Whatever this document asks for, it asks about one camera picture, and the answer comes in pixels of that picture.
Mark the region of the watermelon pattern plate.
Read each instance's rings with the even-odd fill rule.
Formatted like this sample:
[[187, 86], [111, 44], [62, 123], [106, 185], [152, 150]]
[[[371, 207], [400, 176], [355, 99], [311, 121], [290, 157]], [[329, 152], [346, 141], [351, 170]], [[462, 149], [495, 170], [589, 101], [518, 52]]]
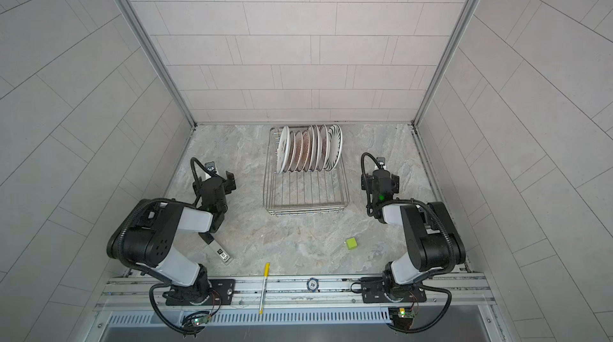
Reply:
[[282, 172], [284, 172], [284, 168], [287, 164], [287, 159], [289, 156], [289, 138], [290, 129], [288, 126], [284, 126], [279, 137], [279, 144], [277, 148], [276, 171], [278, 174], [282, 174]]

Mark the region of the black striped white plate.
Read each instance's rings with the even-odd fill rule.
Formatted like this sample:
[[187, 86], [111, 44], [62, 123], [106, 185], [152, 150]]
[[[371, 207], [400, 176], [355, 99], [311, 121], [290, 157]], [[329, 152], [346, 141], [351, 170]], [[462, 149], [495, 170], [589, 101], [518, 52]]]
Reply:
[[343, 132], [339, 125], [330, 128], [330, 158], [328, 170], [332, 171], [338, 165], [343, 149]]

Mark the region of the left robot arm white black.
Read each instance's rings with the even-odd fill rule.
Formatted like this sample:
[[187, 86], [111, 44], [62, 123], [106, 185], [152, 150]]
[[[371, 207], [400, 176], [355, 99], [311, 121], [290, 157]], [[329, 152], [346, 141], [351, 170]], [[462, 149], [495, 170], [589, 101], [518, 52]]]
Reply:
[[175, 301], [199, 305], [211, 295], [206, 268], [173, 245], [179, 232], [196, 233], [206, 243], [221, 227], [228, 211], [226, 196], [236, 189], [234, 174], [213, 172], [193, 187], [196, 203], [174, 199], [142, 199], [111, 236], [106, 252], [124, 266], [170, 285], [165, 294]]

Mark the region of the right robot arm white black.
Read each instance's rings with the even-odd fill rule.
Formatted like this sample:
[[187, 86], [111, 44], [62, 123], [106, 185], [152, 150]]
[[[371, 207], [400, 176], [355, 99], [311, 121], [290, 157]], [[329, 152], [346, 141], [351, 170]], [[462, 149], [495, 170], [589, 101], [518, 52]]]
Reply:
[[445, 204], [396, 198], [399, 176], [376, 169], [362, 176], [367, 214], [386, 225], [402, 227], [406, 252], [386, 265], [382, 290], [392, 301], [408, 300], [418, 285], [465, 263], [466, 250]]

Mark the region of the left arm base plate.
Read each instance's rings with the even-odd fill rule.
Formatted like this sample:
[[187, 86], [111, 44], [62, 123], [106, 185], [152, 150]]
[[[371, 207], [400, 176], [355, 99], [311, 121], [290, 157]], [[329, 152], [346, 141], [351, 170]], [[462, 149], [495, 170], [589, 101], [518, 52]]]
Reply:
[[163, 292], [167, 306], [221, 306], [230, 305], [234, 295], [236, 281], [233, 279], [209, 280], [206, 293], [197, 292], [193, 287], [171, 285]]

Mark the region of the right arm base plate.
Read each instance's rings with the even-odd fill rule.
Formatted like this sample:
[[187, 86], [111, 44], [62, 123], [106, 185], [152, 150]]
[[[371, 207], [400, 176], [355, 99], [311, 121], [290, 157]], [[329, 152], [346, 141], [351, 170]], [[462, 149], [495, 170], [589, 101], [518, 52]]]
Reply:
[[424, 303], [427, 297], [424, 291], [415, 285], [397, 285], [392, 281], [385, 281], [382, 277], [362, 277], [359, 284], [359, 293], [366, 304], [386, 303]]

